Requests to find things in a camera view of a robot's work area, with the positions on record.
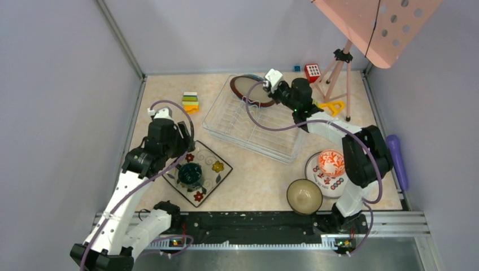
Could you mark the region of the red rimmed beige plate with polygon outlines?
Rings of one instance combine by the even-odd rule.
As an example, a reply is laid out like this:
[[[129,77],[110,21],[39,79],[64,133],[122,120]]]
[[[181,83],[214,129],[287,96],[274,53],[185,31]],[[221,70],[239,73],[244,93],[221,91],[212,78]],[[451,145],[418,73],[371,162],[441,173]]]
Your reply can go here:
[[[258,107],[270,107],[274,100],[263,90],[262,81],[235,76],[230,80],[230,89],[243,102]]]

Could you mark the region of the white wire dish rack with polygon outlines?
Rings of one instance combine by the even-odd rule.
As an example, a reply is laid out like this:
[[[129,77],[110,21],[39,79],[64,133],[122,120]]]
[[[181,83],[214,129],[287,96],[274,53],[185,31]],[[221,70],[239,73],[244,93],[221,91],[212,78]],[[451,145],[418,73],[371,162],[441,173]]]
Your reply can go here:
[[[239,75],[227,78],[202,126],[217,139],[285,164],[292,163],[299,155],[305,132],[299,128],[284,130],[294,123],[291,110],[281,104],[258,107],[241,101],[229,86],[235,76]]]

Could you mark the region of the dark green mug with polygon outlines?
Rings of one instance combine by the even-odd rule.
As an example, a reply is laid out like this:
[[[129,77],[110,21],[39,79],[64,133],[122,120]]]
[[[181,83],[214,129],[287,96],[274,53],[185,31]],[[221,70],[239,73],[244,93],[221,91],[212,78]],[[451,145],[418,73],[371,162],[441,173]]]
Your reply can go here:
[[[177,180],[189,190],[198,190],[204,183],[202,168],[197,163],[186,163],[179,167]]]

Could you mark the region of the orange white patterned bowl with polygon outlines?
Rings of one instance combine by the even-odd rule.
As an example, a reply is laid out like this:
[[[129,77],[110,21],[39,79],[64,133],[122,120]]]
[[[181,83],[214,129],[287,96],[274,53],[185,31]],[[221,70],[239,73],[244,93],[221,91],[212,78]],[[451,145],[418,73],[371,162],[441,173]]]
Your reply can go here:
[[[320,170],[330,177],[339,177],[345,173],[343,153],[337,150],[324,150],[317,159]]]

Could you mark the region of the brown speckled bowl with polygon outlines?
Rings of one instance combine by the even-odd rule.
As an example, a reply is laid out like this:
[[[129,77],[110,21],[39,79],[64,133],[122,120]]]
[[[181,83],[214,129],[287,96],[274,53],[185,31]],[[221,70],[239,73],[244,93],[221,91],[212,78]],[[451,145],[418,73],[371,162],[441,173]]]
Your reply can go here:
[[[288,186],[286,199],[295,213],[311,215],[322,206],[323,194],[318,185],[313,181],[298,179]]]

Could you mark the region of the teal polka dot plate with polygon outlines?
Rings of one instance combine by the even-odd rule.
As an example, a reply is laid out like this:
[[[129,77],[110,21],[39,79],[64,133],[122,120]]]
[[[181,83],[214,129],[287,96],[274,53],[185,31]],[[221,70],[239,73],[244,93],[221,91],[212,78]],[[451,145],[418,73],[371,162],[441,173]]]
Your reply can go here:
[[[264,78],[262,78],[258,75],[255,75],[255,74],[243,74],[243,75],[239,75],[238,77],[250,78],[250,79],[255,80],[255,81],[263,81],[264,80]]]

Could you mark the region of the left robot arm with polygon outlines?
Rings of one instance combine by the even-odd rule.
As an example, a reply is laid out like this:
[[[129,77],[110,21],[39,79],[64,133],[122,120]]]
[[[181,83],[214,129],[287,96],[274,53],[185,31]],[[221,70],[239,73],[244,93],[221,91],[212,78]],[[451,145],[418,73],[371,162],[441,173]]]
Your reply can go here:
[[[169,107],[148,113],[151,122],[147,136],[127,153],[101,218],[86,239],[71,248],[70,256],[80,270],[132,270],[140,254],[159,234],[175,233],[181,226],[181,218],[174,214],[177,206],[166,201],[129,229],[136,208],[153,181],[194,150],[194,128],[187,128],[183,121],[175,122]]]

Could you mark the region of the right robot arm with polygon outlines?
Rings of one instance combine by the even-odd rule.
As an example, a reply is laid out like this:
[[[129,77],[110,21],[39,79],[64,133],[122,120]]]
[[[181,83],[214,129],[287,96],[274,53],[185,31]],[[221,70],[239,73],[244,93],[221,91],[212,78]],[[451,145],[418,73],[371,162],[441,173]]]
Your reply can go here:
[[[339,233],[347,232],[362,210],[367,188],[374,182],[381,184],[393,167],[379,128],[351,125],[328,115],[313,103],[312,88],[305,78],[296,78],[288,84],[282,77],[266,77],[263,89],[275,103],[292,111],[295,126],[342,147],[349,181],[333,204],[328,223]]]

